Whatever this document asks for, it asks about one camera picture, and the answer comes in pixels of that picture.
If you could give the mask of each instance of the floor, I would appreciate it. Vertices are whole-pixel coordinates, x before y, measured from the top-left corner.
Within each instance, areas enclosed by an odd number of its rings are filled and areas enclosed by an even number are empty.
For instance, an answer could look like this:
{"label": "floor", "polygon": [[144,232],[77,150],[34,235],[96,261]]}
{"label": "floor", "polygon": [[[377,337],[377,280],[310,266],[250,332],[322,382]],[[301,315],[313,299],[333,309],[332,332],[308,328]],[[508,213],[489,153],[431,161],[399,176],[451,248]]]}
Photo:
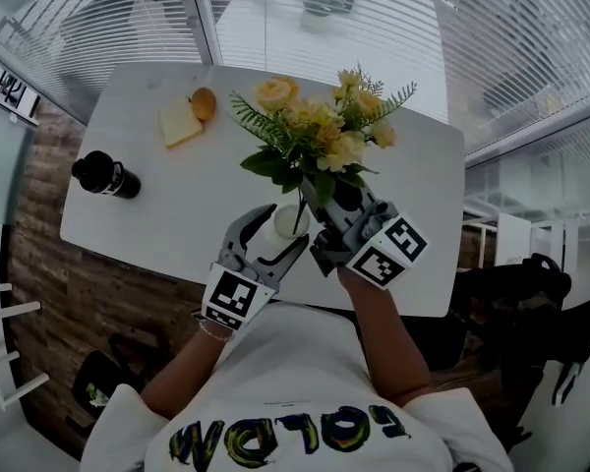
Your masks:
{"label": "floor", "polygon": [[[23,399],[25,413],[32,426],[79,458],[86,440],[65,418],[82,426],[93,421],[71,394],[86,356],[94,349],[110,355],[107,340],[116,332],[178,351],[197,330],[191,314],[200,307],[203,287],[109,260],[60,239],[70,170],[84,128],[45,101],[36,118],[39,127],[10,237],[8,281],[14,286],[12,304],[38,300],[42,310],[9,320],[9,335],[22,355],[13,370],[20,382],[48,373],[50,381]],[[478,231],[463,232],[459,266],[477,265],[478,243]],[[489,237],[486,265],[494,249],[495,240]],[[441,389],[470,387],[493,428],[509,428],[522,414],[529,393],[504,393],[498,370],[480,371],[468,337],[468,354],[454,369],[434,373],[435,383]]]}

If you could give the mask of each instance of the forearm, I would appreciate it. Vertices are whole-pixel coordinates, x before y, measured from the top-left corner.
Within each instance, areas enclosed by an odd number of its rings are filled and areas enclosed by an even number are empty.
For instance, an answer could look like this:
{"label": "forearm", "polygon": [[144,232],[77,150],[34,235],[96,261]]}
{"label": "forearm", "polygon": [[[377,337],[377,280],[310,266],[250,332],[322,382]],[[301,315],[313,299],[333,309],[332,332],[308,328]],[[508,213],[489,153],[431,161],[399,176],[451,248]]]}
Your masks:
{"label": "forearm", "polygon": [[400,406],[431,391],[431,374],[407,332],[393,298],[366,283],[350,290],[370,377],[378,394]]}
{"label": "forearm", "polygon": [[[228,333],[217,324],[206,323],[206,326],[216,335]],[[224,346],[225,342],[199,329],[142,391],[141,397],[148,408],[169,420],[177,416],[206,384]]]}

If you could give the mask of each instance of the black water bottle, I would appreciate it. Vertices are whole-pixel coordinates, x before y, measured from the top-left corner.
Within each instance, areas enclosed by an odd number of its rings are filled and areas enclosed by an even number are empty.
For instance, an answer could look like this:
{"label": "black water bottle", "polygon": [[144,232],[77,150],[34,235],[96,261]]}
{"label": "black water bottle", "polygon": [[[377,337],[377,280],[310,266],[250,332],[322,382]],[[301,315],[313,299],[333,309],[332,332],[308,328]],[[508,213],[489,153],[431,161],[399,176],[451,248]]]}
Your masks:
{"label": "black water bottle", "polygon": [[134,198],[140,191],[140,179],[100,150],[90,152],[72,165],[72,176],[91,193]]}

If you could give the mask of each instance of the flower bouquet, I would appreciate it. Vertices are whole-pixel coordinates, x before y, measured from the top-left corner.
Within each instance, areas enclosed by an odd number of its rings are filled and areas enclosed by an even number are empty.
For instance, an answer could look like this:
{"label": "flower bouquet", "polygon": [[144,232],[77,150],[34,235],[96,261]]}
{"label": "flower bouquet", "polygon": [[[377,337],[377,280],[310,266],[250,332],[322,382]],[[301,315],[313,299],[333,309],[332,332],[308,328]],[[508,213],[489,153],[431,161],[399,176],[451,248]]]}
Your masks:
{"label": "flower bouquet", "polygon": [[[274,76],[256,87],[260,110],[232,92],[236,122],[263,142],[260,151],[244,159],[241,166],[270,178],[283,194],[297,189],[307,178],[321,207],[334,195],[337,181],[365,187],[360,173],[371,171],[362,164],[367,144],[380,148],[395,144],[395,132],[385,118],[417,86],[411,83],[383,100],[384,84],[373,82],[360,65],[357,70],[339,72],[338,79],[340,86],[330,88],[330,102],[300,98],[297,83],[285,76]],[[300,193],[298,220],[304,206]]]}

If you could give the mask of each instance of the bracelet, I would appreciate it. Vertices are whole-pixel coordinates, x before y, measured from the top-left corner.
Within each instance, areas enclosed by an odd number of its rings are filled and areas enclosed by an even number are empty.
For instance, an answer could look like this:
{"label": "bracelet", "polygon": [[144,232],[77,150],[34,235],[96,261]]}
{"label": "bracelet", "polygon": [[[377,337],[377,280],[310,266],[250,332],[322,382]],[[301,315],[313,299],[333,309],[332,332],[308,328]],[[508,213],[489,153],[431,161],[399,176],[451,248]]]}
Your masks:
{"label": "bracelet", "polygon": [[213,332],[210,332],[209,330],[207,330],[207,327],[205,326],[205,323],[207,322],[207,318],[204,318],[201,315],[201,312],[194,312],[193,313],[193,317],[197,320],[197,322],[199,322],[199,328],[205,332],[207,335],[209,335],[211,338],[216,339],[217,341],[220,342],[229,342],[232,340],[232,337],[234,336],[234,333],[232,332],[228,337],[222,337],[220,335],[216,335]]}

